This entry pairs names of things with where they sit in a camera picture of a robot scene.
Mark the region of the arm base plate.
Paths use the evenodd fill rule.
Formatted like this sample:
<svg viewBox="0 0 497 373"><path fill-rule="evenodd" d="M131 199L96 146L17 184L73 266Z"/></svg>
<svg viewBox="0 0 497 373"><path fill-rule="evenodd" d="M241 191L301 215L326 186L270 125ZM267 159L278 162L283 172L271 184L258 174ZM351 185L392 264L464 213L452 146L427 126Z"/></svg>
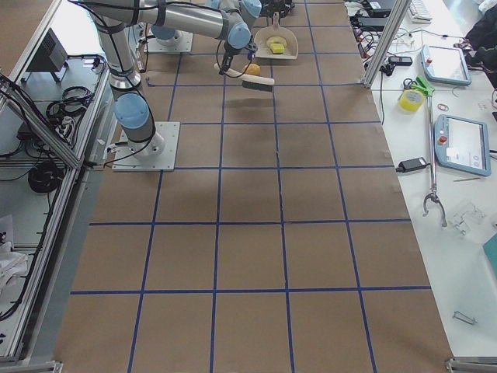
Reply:
<svg viewBox="0 0 497 373"><path fill-rule="evenodd" d="M173 171L176 165L176 154L179 142L180 122L159 121L155 123L155 136L151 143L129 142L124 130L120 133L120 141L126 142L116 150L118 160L112 163L112 170L117 172L155 172Z"/></svg>
<svg viewBox="0 0 497 373"><path fill-rule="evenodd" d="M193 34L176 31L175 35L167 40L157 38L151 31L148 32L144 51L149 54L183 54L189 53L193 45Z"/></svg>

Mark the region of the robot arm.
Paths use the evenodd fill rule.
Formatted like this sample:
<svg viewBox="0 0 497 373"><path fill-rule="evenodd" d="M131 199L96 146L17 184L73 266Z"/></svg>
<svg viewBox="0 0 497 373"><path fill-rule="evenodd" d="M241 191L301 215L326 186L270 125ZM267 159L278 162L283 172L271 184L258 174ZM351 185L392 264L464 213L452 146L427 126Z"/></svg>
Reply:
<svg viewBox="0 0 497 373"><path fill-rule="evenodd" d="M234 56L255 51L252 28L259 18L259 1L76 1L95 24L109 66L114 115L127 139L125 159L144 161L161 155L165 139L159 133L144 97L141 51L179 54L191 49L195 34L224 46L219 64L228 72Z"/></svg>
<svg viewBox="0 0 497 373"><path fill-rule="evenodd" d="M213 9L220 9L228 12L234 9L236 12L245 12L253 19L259 18L272 19L278 14L279 19L288 16L294 9L294 3L291 0L234 0L234 1L205 1L204 5Z"/></svg>

